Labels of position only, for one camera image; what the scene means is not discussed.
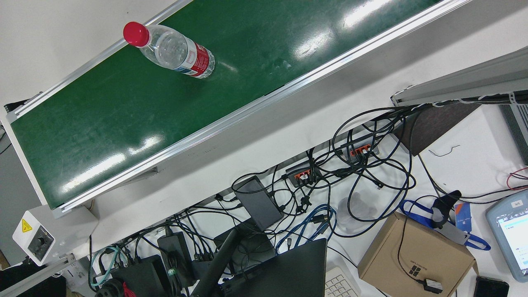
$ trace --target red label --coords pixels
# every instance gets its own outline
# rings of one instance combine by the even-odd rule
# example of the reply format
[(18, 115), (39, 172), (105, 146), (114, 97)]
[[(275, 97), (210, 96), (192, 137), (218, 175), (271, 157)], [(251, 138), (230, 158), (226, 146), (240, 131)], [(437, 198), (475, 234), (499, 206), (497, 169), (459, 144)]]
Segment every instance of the red label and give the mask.
[(191, 67), (191, 70), (196, 71), (197, 73), (191, 76), (199, 76), (205, 72), (207, 67), (209, 66), (209, 54), (207, 53), (207, 50), (194, 42), (196, 45), (196, 62), (194, 62), (193, 67)]

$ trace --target white motor box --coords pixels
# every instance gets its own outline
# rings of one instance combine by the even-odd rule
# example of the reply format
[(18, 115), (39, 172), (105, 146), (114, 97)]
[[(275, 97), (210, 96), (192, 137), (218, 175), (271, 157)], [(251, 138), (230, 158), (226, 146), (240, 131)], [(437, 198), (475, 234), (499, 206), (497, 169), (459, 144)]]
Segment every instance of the white motor box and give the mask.
[(51, 209), (42, 205), (24, 213), (13, 240), (42, 266), (63, 258), (87, 242), (96, 225), (97, 218), (83, 206), (55, 219)]

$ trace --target cardboard box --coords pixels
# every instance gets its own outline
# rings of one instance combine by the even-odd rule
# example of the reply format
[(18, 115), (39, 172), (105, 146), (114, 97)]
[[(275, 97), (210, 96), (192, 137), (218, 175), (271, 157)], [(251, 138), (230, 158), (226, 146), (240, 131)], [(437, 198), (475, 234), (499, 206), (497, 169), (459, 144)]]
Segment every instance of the cardboard box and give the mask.
[[(475, 258), (465, 246), (408, 219), (400, 250), (404, 272), (398, 264), (397, 254), (405, 218), (400, 213), (387, 218), (358, 265), (360, 278), (393, 297), (452, 296), (475, 265)], [(444, 291), (440, 294), (427, 292), (406, 273), (414, 279), (437, 281)]]

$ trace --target tablet screen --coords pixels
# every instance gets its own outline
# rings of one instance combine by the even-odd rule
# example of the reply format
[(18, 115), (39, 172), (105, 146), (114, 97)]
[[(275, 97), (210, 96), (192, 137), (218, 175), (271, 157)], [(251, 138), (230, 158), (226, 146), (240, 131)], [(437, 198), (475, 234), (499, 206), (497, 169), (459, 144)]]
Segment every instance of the tablet screen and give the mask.
[(523, 274), (528, 274), (528, 209), (521, 208), (515, 213), (504, 215), (497, 223)]

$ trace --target label sticker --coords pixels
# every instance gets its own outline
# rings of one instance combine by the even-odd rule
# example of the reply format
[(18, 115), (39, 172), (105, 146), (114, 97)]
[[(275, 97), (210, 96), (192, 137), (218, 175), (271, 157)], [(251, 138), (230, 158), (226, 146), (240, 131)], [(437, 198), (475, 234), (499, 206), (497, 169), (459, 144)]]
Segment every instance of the label sticker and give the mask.
[(203, 46), (189, 38), (186, 37), (185, 41), (187, 43), (187, 56), (183, 63), (173, 70), (190, 76), (199, 76), (209, 66), (209, 53)]
[(462, 202), (455, 205), (455, 221), (458, 229), (471, 232), (471, 209), (469, 203)]
[(33, 228), (31, 228), (30, 224), (28, 224), (26, 220), (22, 219), (22, 233), (25, 233), (31, 230), (33, 230)]
[(523, 205), (523, 200), (517, 200), (512, 202), (512, 207), (516, 208)]

